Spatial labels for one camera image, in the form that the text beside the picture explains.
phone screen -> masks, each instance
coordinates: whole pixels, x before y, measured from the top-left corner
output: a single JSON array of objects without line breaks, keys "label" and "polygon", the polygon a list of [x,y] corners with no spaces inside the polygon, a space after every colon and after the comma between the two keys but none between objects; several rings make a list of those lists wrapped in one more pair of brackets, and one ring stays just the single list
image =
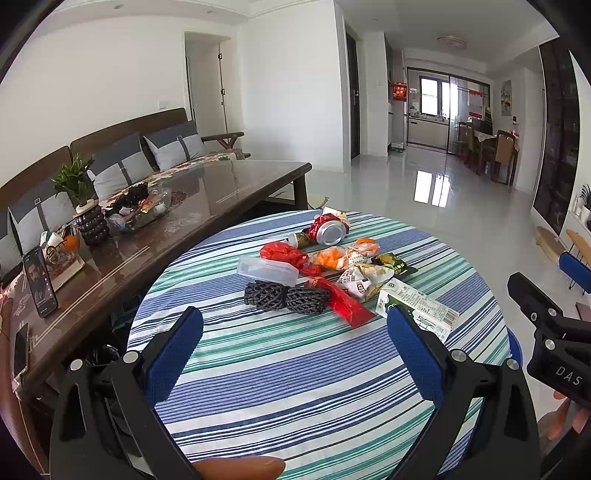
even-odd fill
[{"label": "phone screen", "polygon": [[26,323],[14,339],[14,378],[27,370],[29,360],[29,324]]},{"label": "phone screen", "polygon": [[51,285],[41,247],[35,247],[25,254],[22,263],[37,312],[41,318],[45,318],[57,309],[57,297]]}]

green snack package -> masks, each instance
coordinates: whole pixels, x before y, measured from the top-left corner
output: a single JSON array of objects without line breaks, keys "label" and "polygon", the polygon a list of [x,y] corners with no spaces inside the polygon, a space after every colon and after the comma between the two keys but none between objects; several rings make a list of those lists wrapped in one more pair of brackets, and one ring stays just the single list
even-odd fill
[{"label": "green snack package", "polygon": [[404,260],[398,258],[393,253],[376,255],[371,259],[371,263],[374,265],[390,265],[394,269],[394,276],[399,280],[418,271],[414,267],[409,267]]}]

red sign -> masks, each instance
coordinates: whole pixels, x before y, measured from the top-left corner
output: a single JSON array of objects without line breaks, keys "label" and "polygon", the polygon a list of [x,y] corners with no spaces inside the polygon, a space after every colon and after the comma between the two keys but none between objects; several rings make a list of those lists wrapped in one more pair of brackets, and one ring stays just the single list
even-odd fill
[{"label": "red sign", "polygon": [[390,82],[390,92],[392,100],[405,102],[407,99],[408,85],[406,83]]}]

round table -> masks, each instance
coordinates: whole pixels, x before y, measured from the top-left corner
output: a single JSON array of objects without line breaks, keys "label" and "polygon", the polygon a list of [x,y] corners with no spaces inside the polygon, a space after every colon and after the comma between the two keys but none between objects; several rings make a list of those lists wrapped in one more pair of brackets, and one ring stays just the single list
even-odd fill
[{"label": "round table", "polygon": [[[287,463],[281,479],[384,479],[433,411],[384,318],[352,329],[332,310],[303,316],[244,305],[250,279],[237,275],[238,259],[258,256],[264,244],[301,231],[318,213],[282,213],[222,231],[172,262],[143,300],[129,349],[141,350],[189,305],[203,313],[203,338],[168,400],[156,405],[190,461],[274,455]],[[466,260],[412,226],[347,215],[351,230],[343,244],[374,238],[380,252],[393,251],[418,268],[408,284],[461,313],[448,349],[496,365],[510,356],[501,310]],[[365,304],[375,305],[376,299]],[[459,461],[479,406],[473,402],[444,469]]]}]

tiled floor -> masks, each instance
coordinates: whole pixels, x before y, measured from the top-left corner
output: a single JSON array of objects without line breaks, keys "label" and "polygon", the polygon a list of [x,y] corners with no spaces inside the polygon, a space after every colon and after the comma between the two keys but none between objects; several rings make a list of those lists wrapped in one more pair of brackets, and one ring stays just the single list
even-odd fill
[{"label": "tiled floor", "polygon": [[[581,289],[534,242],[532,195],[477,177],[457,157],[407,148],[388,160],[361,156],[350,171],[312,170],[308,191],[330,197],[329,206],[369,212],[409,223],[438,237],[466,258],[488,283],[529,361],[533,327],[509,298],[506,283],[520,271],[560,307],[577,317]],[[538,418],[559,402],[551,390],[528,378]]]}]

